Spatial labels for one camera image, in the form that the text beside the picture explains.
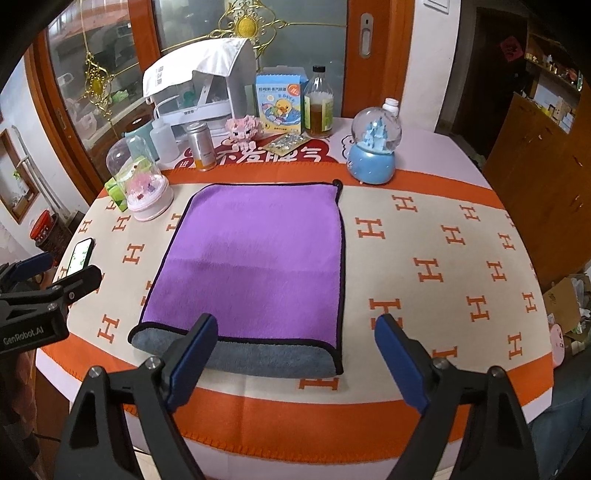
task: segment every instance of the silver can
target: silver can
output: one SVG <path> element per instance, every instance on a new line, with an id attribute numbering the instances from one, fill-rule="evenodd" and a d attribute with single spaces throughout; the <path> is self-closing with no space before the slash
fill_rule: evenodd
<path id="1" fill-rule="evenodd" d="M 211 170 L 216 166 L 216 151 L 213 148 L 212 135 L 205 122 L 195 122 L 185 126 L 189 134 L 189 145 L 193 153 L 195 167 L 201 171 Z"/>

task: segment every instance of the tablecloth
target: tablecloth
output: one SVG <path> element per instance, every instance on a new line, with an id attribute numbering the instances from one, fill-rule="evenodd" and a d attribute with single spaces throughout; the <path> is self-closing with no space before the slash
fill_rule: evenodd
<path id="1" fill-rule="evenodd" d="M 227 153 L 207 173 L 166 172 L 175 199 L 151 222 L 136 222 L 99 196 L 57 276 L 65 275 L 73 246 L 92 236 L 92 263 L 102 269 L 103 283 L 72 307 L 70 337 L 45 347 L 39 368 L 71 397 L 92 365 L 116 371 L 147 357 L 127 335 L 196 191 L 212 183 L 339 179 L 346 237 L 345 373 L 287 380 L 206 370 L 175 415 L 204 473 L 244 480 L 385 478 L 418 415 L 402 401 L 374 344 L 375 318 L 383 312 L 459 368 L 501 365 L 526 417 L 540 414 L 550 404 L 553 382 L 545 311 L 525 247 L 496 194 L 448 138 L 422 131 L 405 131 L 393 181 L 361 186 L 342 163 L 350 144 L 347 123 L 342 125 L 330 141 L 308 145 L 320 148 L 319 160 Z M 317 153 L 300 149 L 293 156 L 308 154 Z M 441 467 L 453 463 L 466 414 L 460 409 Z"/>

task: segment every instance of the glass sphere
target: glass sphere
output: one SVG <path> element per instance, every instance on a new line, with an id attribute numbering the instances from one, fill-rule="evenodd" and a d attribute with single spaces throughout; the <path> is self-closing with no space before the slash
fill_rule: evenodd
<path id="1" fill-rule="evenodd" d="M 357 146 L 374 154 L 390 154 L 402 140 L 400 121 L 392 113 L 379 107 L 361 110 L 351 127 Z"/>
<path id="2" fill-rule="evenodd" d="M 137 135 L 117 141 L 107 153 L 106 163 L 130 210 L 151 205 L 168 186 L 146 140 Z"/>

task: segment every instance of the blue gripper pad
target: blue gripper pad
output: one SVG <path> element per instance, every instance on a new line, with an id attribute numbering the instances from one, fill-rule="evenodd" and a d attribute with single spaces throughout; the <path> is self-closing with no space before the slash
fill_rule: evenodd
<path id="1" fill-rule="evenodd" d="M 168 384 L 166 408 L 173 413 L 185 405 L 217 343 L 217 320 L 204 313 L 187 335 L 175 341 L 163 355 L 163 381 Z"/>
<path id="2" fill-rule="evenodd" d="M 22 260 L 14 266 L 10 280 L 14 283 L 22 282 L 46 272 L 53 266 L 53 256 L 48 252 Z"/>
<path id="3" fill-rule="evenodd" d="M 374 337 L 404 401 L 422 415 L 429 405 L 429 354 L 419 342 L 406 336 L 390 314 L 378 317 Z"/>

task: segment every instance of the purple towel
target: purple towel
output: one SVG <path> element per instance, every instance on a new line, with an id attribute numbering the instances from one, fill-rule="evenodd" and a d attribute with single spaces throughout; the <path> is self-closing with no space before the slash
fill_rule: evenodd
<path id="1" fill-rule="evenodd" d="M 341 187 L 214 184 L 196 193 L 130 342 L 158 353 L 165 345 L 154 343 L 170 343 L 170 332 L 186 333 L 207 312 L 217 318 L 220 341 L 232 344 L 221 346 L 223 356 L 236 353 L 218 361 L 214 354 L 210 366 L 273 377 L 342 373 Z M 167 340 L 152 331 L 134 342 L 145 329 L 167 330 Z M 327 353 L 328 369 L 318 358 Z"/>

